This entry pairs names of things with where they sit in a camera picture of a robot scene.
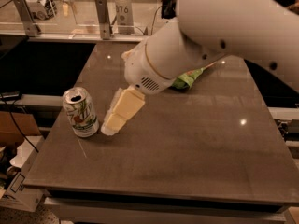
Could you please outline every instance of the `can label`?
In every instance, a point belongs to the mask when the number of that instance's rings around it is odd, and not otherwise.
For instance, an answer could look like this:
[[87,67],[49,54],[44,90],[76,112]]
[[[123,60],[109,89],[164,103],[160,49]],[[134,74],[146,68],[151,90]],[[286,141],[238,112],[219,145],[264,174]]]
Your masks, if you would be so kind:
[[88,137],[97,132],[99,123],[92,97],[84,88],[76,87],[64,93],[64,110],[75,135]]

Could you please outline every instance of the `brown table surface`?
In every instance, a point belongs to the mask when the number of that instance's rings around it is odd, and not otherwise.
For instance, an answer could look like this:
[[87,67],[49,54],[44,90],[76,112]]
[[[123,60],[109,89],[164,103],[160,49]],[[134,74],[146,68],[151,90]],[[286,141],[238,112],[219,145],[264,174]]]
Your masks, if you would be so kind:
[[[76,86],[91,94],[100,125],[114,92],[128,86],[121,54],[133,46],[97,44],[78,78]],[[299,204],[298,170],[249,70],[236,57],[217,62],[186,93],[147,96],[142,110],[111,137],[99,132],[77,138],[62,110],[24,184],[181,200]]]

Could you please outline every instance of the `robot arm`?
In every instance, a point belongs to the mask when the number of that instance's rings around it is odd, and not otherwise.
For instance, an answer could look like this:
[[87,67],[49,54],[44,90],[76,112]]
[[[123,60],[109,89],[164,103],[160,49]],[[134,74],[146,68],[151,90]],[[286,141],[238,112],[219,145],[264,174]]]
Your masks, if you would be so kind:
[[273,0],[179,0],[177,17],[132,51],[131,86],[158,93],[184,72],[235,55],[299,91],[299,18]]

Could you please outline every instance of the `soda can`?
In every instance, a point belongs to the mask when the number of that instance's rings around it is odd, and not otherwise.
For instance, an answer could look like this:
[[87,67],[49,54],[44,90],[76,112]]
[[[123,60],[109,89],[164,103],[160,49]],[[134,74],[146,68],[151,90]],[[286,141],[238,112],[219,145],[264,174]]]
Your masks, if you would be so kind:
[[99,128],[92,97],[84,88],[75,87],[63,95],[63,107],[76,136],[89,137]]

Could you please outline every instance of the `can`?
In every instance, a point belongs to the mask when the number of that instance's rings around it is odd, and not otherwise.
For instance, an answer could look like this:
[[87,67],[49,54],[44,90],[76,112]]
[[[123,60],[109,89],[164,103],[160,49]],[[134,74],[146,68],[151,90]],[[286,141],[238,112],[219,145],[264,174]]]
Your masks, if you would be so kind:
[[92,97],[84,88],[67,90],[63,95],[63,108],[76,136],[89,137],[99,129]]

